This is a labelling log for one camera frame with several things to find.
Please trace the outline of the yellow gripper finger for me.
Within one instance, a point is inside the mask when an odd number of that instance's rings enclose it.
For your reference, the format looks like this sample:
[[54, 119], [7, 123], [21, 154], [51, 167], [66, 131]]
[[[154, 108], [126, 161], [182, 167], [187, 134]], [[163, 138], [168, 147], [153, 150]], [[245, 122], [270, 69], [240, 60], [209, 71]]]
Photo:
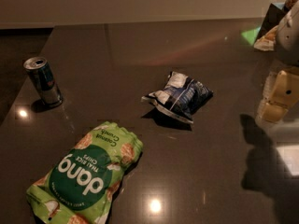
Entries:
[[270, 72], [263, 86], [263, 98], [268, 100], [277, 78], [276, 72]]
[[263, 98], [261, 118], [279, 122], [299, 101], [299, 74], [297, 70], [280, 70], [268, 100]]

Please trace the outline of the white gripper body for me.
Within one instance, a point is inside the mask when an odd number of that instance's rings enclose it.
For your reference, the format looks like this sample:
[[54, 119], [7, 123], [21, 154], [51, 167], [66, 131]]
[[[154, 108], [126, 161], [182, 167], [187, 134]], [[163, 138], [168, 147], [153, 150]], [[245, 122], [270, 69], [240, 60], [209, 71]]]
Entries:
[[299, 1], [283, 17], [276, 35], [278, 58], [288, 65], [299, 65]]

